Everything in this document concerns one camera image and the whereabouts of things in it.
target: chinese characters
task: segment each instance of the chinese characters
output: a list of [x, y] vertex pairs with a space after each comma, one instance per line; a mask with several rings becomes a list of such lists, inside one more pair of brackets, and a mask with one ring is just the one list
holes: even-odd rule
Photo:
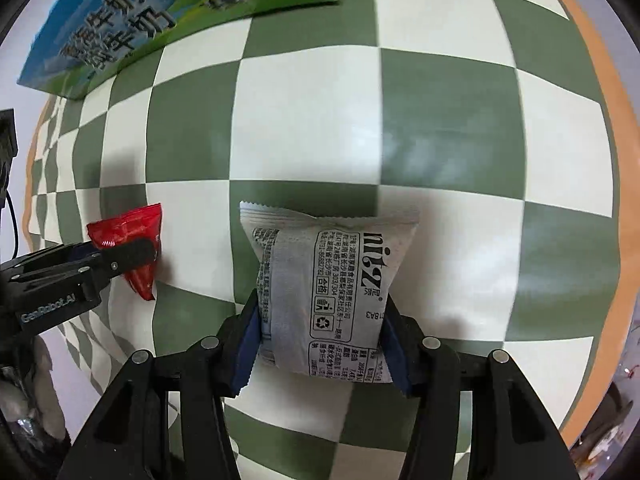
[[312, 337], [351, 339], [359, 247], [358, 233], [330, 229], [318, 234]]
[[356, 383], [383, 382], [383, 357], [379, 349], [312, 341], [308, 355], [311, 376]]
[[[84, 24], [71, 34], [60, 49], [60, 56], [72, 57], [96, 70], [104, 70], [112, 63], [134, 50], [134, 40], [144, 35], [153, 39], [176, 25], [165, 10], [144, 6], [147, 0], [103, 0], [102, 5], [89, 12]], [[118, 22], [124, 30], [113, 30]]]

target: green and white checkered pattern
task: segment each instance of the green and white checkered pattern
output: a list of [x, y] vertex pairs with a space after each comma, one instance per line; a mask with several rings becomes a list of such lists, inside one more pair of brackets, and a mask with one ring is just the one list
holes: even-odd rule
[[[509, 351], [560, 425], [616, 290], [617, 188], [600, 87], [558, 0], [342, 0], [201, 31], [56, 100], [30, 232], [37, 247], [78, 242], [88, 222], [162, 203], [157, 299], [114, 280], [64, 325], [101, 392], [133, 349], [183, 350], [244, 303], [258, 262], [241, 200], [417, 208], [399, 309], [457, 349]], [[243, 479], [382, 480], [415, 409], [390, 385], [258, 362], [226, 419]], [[470, 412], [465, 393], [459, 478]]]

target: red snack bag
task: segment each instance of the red snack bag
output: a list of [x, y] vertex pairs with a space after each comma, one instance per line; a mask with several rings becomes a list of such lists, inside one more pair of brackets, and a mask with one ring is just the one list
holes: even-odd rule
[[[162, 223], [162, 206], [160, 204], [147, 205], [132, 209], [123, 215], [93, 222], [86, 227], [89, 238], [99, 249], [114, 247], [136, 238], [149, 238], [160, 254], [160, 225]], [[143, 300], [153, 300], [151, 287], [154, 284], [156, 264], [153, 263], [124, 273], [125, 279]]]

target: black device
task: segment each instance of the black device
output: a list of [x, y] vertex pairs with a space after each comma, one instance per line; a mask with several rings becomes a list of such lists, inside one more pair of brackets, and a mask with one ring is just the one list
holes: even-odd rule
[[15, 139], [14, 111], [12, 109], [0, 110], [0, 209], [4, 207], [11, 163], [17, 154], [18, 142]]
[[42, 427], [35, 336], [99, 305], [111, 278], [155, 257], [153, 243], [140, 238], [105, 250], [91, 242], [60, 245], [0, 265], [0, 380], [18, 388], [29, 407], [19, 420], [0, 412], [0, 478], [54, 479], [70, 447]]
[[[77, 480], [91, 468], [95, 480], [170, 480], [168, 392], [180, 391], [186, 477], [239, 480], [222, 397], [235, 397], [249, 380], [258, 318], [254, 290], [217, 336], [159, 358], [135, 352], [82, 428], [58, 479]], [[462, 390], [474, 393], [468, 480], [578, 478], [555, 424], [507, 352], [486, 358], [455, 352], [425, 337], [391, 298], [380, 343], [396, 386], [420, 398], [401, 480], [451, 478]]]

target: snack packet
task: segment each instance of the snack packet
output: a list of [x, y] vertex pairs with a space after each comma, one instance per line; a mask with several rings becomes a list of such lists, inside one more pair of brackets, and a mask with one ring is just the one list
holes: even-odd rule
[[[87, 225], [89, 238], [99, 249], [113, 247], [130, 242], [136, 238], [149, 238], [160, 254], [160, 227], [162, 223], [162, 206], [160, 204], [147, 205], [132, 209], [123, 215], [100, 220]], [[151, 288], [154, 284], [158, 256], [151, 263], [135, 270], [124, 273], [133, 290], [143, 300], [154, 300]]]
[[378, 338], [416, 217], [315, 218], [240, 203], [260, 260], [260, 355], [291, 372], [391, 382]]

